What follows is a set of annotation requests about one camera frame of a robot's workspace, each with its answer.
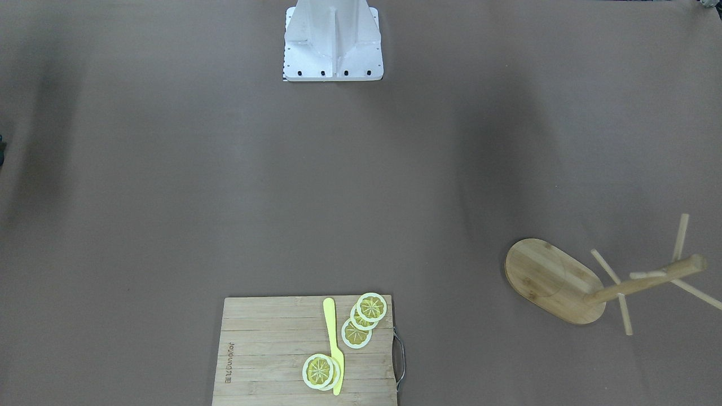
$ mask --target lemon slice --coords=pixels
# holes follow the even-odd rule
[[[386,301],[378,293],[364,293],[356,302],[359,317],[373,323],[386,315]]]
[[[359,330],[368,331],[376,327],[378,325],[378,321],[374,321],[373,323],[370,321],[365,321],[359,315],[356,306],[354,306],[351,309],[351,324],[356,326],[356,328]]]
[[[341,327],[341,338],[350,348],[362,348],[371,340],[371,330],[359,330],[355,325],[351,324],[351,319],[346,320],[344,326]]]
[[[320,389],[334,377],[334,362],[324,354],[313,354],[303,364],[303,381],[311,389]]]
[[[331,383],[324,386],[323,388],[320,388],[320,391],[327,391],[330,389],[333,389],[336,384],[339,383],[339,378],[341,378],[341,366],[339,365],[339,362],[337,360],[334,360],[331,358],[331,362],[334,365],[334,378],[331,380]]]

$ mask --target bamboo board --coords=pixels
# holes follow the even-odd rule
[[[396,406],[393,373],[393,310],[357,350],[337,335],[346,358],[339,396],[309,388],[301,368],[309,355],[330,354],[323,300],[336,301],[336,330],[349,318],[358,295],[226,298],[218,348],[213,406]]]
[[[584,301],[604,287],[599,277],[546,241],[527,238],[514,244],[504,270],[517,293],[562,320],[587,324],[604,313],[605,303]]]

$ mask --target brown table surface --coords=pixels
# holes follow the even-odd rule
[[[287,1],[0,4],[0,404],[210,405],[227,296],[393,295],[400,405],[719,405],[722,313],[587,327],[543,238],[722,298],[722,22],[692,0],[372,1],[386,76],[281,81]]]

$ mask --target wooden cutting board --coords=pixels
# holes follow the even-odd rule
[[[306,386],[301,368],[309,355],[330,355],[323,300],[336,301],[339,348],[346,358],[339,396]],[[226,298],[218,348],[213,406],[396,406],[393,374],[393,311],[371,341],[348,348],[340,334],[358,295]]]

